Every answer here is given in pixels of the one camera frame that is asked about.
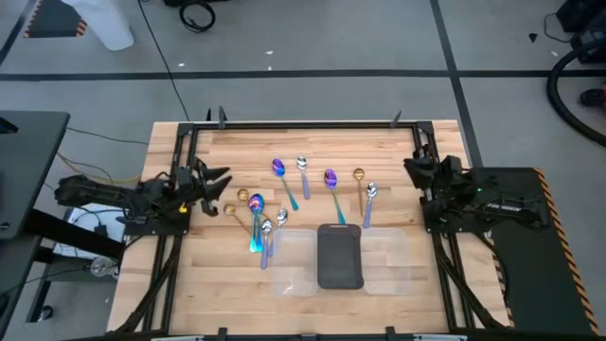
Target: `black table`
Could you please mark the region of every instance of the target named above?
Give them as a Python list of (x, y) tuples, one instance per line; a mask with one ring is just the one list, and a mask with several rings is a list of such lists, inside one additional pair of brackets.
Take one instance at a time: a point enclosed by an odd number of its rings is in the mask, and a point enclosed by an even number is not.
[(54, 259), (51, 249), (40, 246), (42, 238), (114, 259), (121, 256), (123, 244), (33, 208), (65, 134), (69, 114), (0, 111), (0, 117), (19, 129), (16, 134), (0, 135), (2, 338), (31, 264), (35, 260), (51, 263)]

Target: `clear plastic container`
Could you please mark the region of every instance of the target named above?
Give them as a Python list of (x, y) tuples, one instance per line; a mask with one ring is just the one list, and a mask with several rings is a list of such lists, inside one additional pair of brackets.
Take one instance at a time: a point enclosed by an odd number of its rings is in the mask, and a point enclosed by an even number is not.
[(318, 290), (317, 233), (282, 229), (274, 235), (272, 289), (279, 296), (313, 296)]
[(371, 295), (405, 295), (410, 285), (408, 241), (399, 228), (363, 228), (364, 289)]

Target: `iridescent spoon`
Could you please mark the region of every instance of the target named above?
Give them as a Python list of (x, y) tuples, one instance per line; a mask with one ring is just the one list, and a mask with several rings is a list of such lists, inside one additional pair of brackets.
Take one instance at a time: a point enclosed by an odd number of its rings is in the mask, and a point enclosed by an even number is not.
[(250, 252), (261, 251), (261, 211), (265, 203), (260, 194), (253, 194), (248, 201), (248, 207), (253, 212), (253, 236), (250, 239)]
[(225, 213), (225, 215), (227, 215), (227, 216), (234, 217), (238, 221), (238, 223), (240, 223), (240, 226), (242, 226), (242, 228), (245, 229), (246, 232), (248, 232), (248, 234), (250, 234), (251, 236), (253, 235), (251, 233), (251, 231), (248, 230), (248, 227), (246, 227), (246, 225), (236, 215), (236, 207), (235, 206), (233, 206), (231, 204), (225, 205), (223, 207), (223, 213)]
[(364, 179), (364, 170), (355, 169), (353, 171), (353, 178), (358, 180), (358, 199), (360, 200), (360, 216), (362, 216), (362, 214), (364, 214), (364, 209), (362, 208), (362, 184), (360, 181)]
[(293, 210), (299, 210), (299, 205), (296, 204), (296, 200), (294, 199), (293, 194), (291, 193), (291, 189), (288, 187), (288, 184), (286, 184), (286, 179), (284, 179), (284, 173), (286, 172), (284, 164), (282, 163), (282, 161), (280, 161), (280, 159), (274, 159), (272, 165), (274, 168), (274, 174), (279, 176), (280, 179), (282, 179), (284, 188), (286, 189), (289, 198), (291, 198), (291, 206), (293, 206)]
[[(250, 193), (248, 193), (248, 189), (246, 188), (240, 188), (238, 190), (238, 200), (240, 200), (241, 202), (244, 202), (245, 204), (248, 205), (248, 200), (250, 199)], [(261, 211), (261, 215), (263, 217), (265, 217), (265, 219), (270, 219), (267, 214), (265, 214), (265, 212)]]
[(261, 254), (261, 269), (267, 269), (267, 250), (269, 245), (267, 244), (267, 237), (272, 232), (272, 221), (265, 219), (261, 225), (261, 231), (263, 231), (263, 253)]
[(341, 213), (341, 208), (339, 207), (339, 201), (337, 200), (337, 174), (334, 173), (334, 170), (327, 169), (324, 173), (324, 182), (326, 186), (330, 188), (332, 191), (332, 198), (334, 198), (334, 204), (337, 206), (337, 214), (339, 216), (339, 224), (345, 223), (345, 217), (343, 217), (343, 213)]
[(307, 175), (305, 175), (305, 170), (307, 169), (307, 159), (305, 159), (305, 156), (296, 158), (296, 166), (301, 171), (301, 178), (303, 179), (303, 196), (305, 200), (310, 200), (310, 187), (307, 184)]
[[(274, 231), (274, 236), (276, 235), (277, 230), (281, 228), (286, 223), (286, 221), (288, 221), (288, 209), (282, 208), (277, 213), (277, 227)], [(269, 250), (267, 250), (267, 255), (269, 257), (272, 257), (274, 255), (274, 236), (272, 237), (272, 242), (270, 242), (269, 244)]]
[(372, 208), (372, 198), (377, 195), (377, 184), (370, 183), (366, 189), (366, 195), (368, 196), (368, 204), (366, 204), (366, 214), (364, 216), (364, 228), (370, 227), (370, 209)]

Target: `wooden tabletop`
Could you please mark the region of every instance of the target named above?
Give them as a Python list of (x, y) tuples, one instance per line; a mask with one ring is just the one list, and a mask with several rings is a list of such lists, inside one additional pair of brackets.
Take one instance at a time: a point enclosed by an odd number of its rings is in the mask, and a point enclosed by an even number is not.
[[(177, 124), (154, 124), (144, 180), (169, 170)], [(434, 127), (440, 156), (455, 155), (467, 164), (457, 121), (437, 120)], [(222, 210), (225, 204), (234, 204), (236, 214), (249, 225), (251, 213), (238, 201), (239, 188), (261, 193), (264, 212), (271, 218), (287, 207), (289, 220), (282, 228), (316, 229), (322, 223), (336, 223), (334, 202), (324, 185), (326, 168), (334, 169), (338, 176), (338, 198), (346, 221), (362, 225), (352, 172), (363, 168), (364, 186), (368, 182), (379, 186), (371, 225), (404, 231), (411, 283), (404, 296), (371, 296), (364, 290), (275, 296), (272, 269), (259, 268), (260, 254), (250, 253), (248, 233), (233, 217), (221, 212), (210, 218), (196, 206), (181, 251), (170, 333), (216, 334), (219, 327), (228, 328), (230, 334), (382, 333), (385, 326), (394, 326), (397, 332), (446, 332), (433, 245), (420, 212), (420, 191), (412, 186), (402, 166), (402, 159), (413, 150), (407, 129), (202, 132), (197, 156), (211, 168), (230, 167), (234, 177), (217, 206)], [(303, 198), (301, 175), (295, 166), (300, 154), (308, 160), (310, 200)], [(281, 181), (272, 174), (274, 158), (286, 165), (285, 178), (300, 205), (298, 211), (292, 210)], [(124, 255), (108, 330), (122, 324), (147, 291), (156, 238), (142, 238)], [(492, 315), (507, 325), (491, 252), (474, 236), (460, 234), (458, 240), (470, 287)], [(158, 297), (154, 326), (159, 326), (164, 292)], [(460, 313), (458, 295), (454, 295), (454, 304)], [(457, 320), (463, 325), (462, 314)]]

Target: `orange striped edge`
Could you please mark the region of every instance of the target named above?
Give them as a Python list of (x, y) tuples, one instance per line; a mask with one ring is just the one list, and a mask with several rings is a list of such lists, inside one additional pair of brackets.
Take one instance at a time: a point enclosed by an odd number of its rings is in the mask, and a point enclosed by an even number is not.
[(76, 37), (81, 37), (86, 31), (86, 23), (82, 20), (78, 23), (78, 28), (76, 28)]
[[(487, 241), (489, 241), (490, 245), (494, 246), (494, 241), (492, 240), (492, 238), (486, 238)], [(496, 269), (496, 276), (499, 279), (499, 286), (501, 287), (501, 295), (503, 295), (503, 298), (505, 298), (505, 281), (504, 281), (504, 275), (503, 275), (503, 269), (501, 268), (501, 263), (499, 262), (499, 259), (496, 257), (495, 254), (492, 254), (492, 262), (494, 262), (494, 269)], [(507, 302), (505, 303), (505, 309), (508, 312), (508, 320), (509, 320), (509, 326), (511, 328), (515, 327), (515, 323), (513, 322), (513, 314), (511, 313), (511, 308), (509, 307), (509, 304)]]
[(592, 332), (595, 334), (599, 334), (599, 328), (597, 327), (596, 318), (594, 317), (594, 311), (591, 308), (591, 304), (589, 304), (589, 299), (587, 298), (587, 293), (585, 292), (585, 288), (583, 287), (583, 283), (580, 280), (579, 269), (577, 268), (577, 263), (575, 262), (575, 258), (572, 255), (572, 250), (570, 249), (570, 245), (568, 244), (568, 239), (566, 238), (566, 234), (564, 233), (564, 229), (561, 227), (560, 217), (558, 216), (558, 210), (556, 209), (556, 205), (553, 202), (553, 197), (551, 196), (551, 191), (549, 190), (549, 186), (545, 181), (545, 175), (543, 170), (534, 169), (539, 175), (539, 181), (541, 181), (541, 187), (543, 188), (545, 200), (547, 203), (547, 207), (549, 207), (549, 213), (551, 214), (551, 218), (553, 220), (553, 225), (556, 227), (556, 233), (560, 238), (561, 247), (563, 248), (563, 253), (566, 259), (568, 260), (568, 268), (570, 268), (570, 272), (572, 274), (572, 279), (575, 281), (577, 286), (577, 292), (579, 293), (580, 303), (583, 305), (585, 310), (585, 316), (589, 321), (589, 327)]
[(38, 10), (40, 9), (40, 5), (42, 4), (43, 1), (44, 0), (38, 1), (38, 4), (36, 4), (34, 11), (31, 13), (31, 17), (29, 18), (29, 24), (27, 24), (27, 28), (23, 32), (24, 38), (29, 38), (29, 29), (31, 28), (31, 24), (34, 22), (34, 19), (36, 19), (36, 15), (38, 15)]

